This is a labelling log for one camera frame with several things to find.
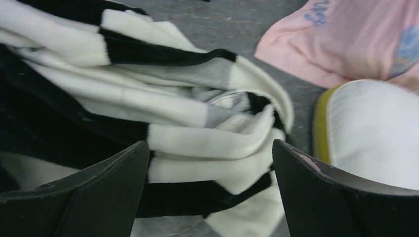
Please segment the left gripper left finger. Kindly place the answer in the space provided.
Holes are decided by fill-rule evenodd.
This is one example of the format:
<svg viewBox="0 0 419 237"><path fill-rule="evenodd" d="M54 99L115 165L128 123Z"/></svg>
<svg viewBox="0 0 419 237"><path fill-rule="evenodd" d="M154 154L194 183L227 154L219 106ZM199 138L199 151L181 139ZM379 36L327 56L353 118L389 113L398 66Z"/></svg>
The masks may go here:
<svg viewBox="0 0 419 237"><path fill-rule="evenodd" d="M3 237L128 237L149 160L145 141L62 179L0 196Z"/></svg>

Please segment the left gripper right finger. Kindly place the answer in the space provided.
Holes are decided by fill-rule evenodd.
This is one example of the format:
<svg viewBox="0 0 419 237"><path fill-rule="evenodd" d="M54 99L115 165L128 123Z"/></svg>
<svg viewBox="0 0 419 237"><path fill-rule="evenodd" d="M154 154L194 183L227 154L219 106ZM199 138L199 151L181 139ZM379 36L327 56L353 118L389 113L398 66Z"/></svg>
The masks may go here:
<svg viewBox="0 0 419 237"><path fill-rule="evenodd" d="M291 236L418 236L418 191L353 175L282 140L272 156Z"/></svg>

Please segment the white pillow yellow edge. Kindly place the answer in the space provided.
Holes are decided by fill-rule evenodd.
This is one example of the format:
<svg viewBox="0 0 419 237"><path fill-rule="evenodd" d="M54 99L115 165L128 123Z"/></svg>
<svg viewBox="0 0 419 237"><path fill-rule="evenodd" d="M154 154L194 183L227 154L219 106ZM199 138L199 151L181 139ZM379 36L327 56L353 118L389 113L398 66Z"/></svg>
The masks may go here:
<svg viewBox="0 0 419 237"><path fill-rule="evenodd" d="M419 188L419 97L363 79L325 91L313 118L315 158L375 182Z"/></svg>

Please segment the black white checkered pillowcase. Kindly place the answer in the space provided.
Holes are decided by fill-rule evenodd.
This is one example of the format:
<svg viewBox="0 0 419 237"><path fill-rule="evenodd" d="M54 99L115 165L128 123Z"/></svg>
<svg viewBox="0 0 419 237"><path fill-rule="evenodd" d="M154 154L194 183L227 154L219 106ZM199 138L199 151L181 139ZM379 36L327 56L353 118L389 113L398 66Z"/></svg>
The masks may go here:
<svg viewBox="0 0 419 237"><path fill-rule="evenodd" d="M140 8L0 3L0 194L145 141L135 219L203 216L222 237L268 237L284 216L273 142L292 125L289 95L264 70Z"/></svg>

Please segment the pink pillow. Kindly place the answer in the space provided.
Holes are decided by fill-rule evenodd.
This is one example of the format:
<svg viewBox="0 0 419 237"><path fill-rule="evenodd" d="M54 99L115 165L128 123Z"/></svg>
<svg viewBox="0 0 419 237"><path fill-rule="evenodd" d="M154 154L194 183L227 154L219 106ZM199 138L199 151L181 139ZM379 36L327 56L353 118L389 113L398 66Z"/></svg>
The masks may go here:
<svg viewBox="0 0 419 237"><path fill-rule="evenodd" d="M315 85L378 79L419 90L416 0L310 0L273 24L255 57Z"/></svg>

